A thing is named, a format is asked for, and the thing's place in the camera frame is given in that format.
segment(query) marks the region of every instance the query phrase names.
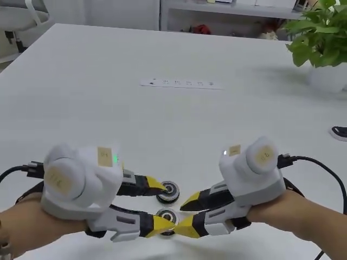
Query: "potted plant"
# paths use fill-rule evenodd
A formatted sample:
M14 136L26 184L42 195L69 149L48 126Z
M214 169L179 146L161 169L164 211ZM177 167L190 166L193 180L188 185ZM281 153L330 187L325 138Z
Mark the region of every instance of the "potted plant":
M327 92L347 87L347 0L318 0L317 8L303 12L305 19L285 25L297 35L287 45L296 66L310 61L310 86Z

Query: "metal ball bearing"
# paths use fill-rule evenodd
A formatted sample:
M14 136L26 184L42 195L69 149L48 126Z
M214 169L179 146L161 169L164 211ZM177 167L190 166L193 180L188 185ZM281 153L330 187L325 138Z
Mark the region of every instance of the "metal ball bearing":
M179 197L179 188L176 183L173 181L164 181L162 185L166 188L166 192L160 195L157 195L157 199L160 203L171 204L174 203Z
M160 216L162 218L165 218L168 221L173 222L175 225L177 225L179 223L178 214L174 210L172 210L168 207L164 207L164 208L160 209L156 215ZM173 234L175 234L174 230L168 230L168 231L161 233L161 235L167 236L167 237L172 236Z

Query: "yellow sticker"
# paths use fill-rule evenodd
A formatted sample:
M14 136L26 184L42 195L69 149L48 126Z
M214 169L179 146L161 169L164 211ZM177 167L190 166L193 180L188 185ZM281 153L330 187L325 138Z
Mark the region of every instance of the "yellow sticker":
M272 148L268 145L263 146L259 149L258 153L255 155L255 161L260 165L265 165L268 161L274 158L275 154Z
M229 156L234 156L241 153L241 145L235 145L229 147Z
M112 167L112 149L98 147L98 165L103 167Z
M72 187L69 177L62 174L56 167L52 167L44 174L44 181L56 191L67 195Z

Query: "white pot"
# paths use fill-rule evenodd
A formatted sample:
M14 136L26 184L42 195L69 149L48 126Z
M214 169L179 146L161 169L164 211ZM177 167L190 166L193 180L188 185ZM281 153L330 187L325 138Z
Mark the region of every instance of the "white pot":
M338 93L347 88L347 63L341 63L336 67L311 67L307 79L313 89Z

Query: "power strip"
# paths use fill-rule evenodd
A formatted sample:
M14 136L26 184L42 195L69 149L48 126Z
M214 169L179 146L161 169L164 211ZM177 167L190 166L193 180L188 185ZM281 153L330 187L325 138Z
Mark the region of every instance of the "power strip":
M168 80L168 79L149 79L141 80L144 87L163 87L163 88L197 88L197 89L219 89L221 86L214 82L197 80Z

